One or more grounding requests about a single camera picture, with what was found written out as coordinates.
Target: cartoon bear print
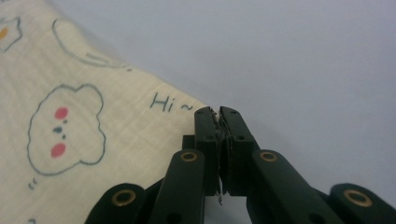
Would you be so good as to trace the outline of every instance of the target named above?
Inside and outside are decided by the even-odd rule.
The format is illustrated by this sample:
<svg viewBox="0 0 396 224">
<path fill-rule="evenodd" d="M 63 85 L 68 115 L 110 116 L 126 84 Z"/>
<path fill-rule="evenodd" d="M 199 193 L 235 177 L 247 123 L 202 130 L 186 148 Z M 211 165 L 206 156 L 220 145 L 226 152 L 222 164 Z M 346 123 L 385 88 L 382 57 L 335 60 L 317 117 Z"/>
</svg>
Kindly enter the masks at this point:
<svg viewBox="0 0 396 224">
<path fill-rule="evenodd" d="M 17 17 L 12 20 L 0 18 L 0 51 L 6 52 L 13 44 L 22 38 L 20 27 L 21 18 Z"/>
<path fill-rule="evenodd" d="M 78 164 L 97 164 L 105 155 L 103 106 L 101 92 L 91 84 L 51 91 L 30 120 L 27 152 L 33 169 L 59 175 Z"/>
</svg>

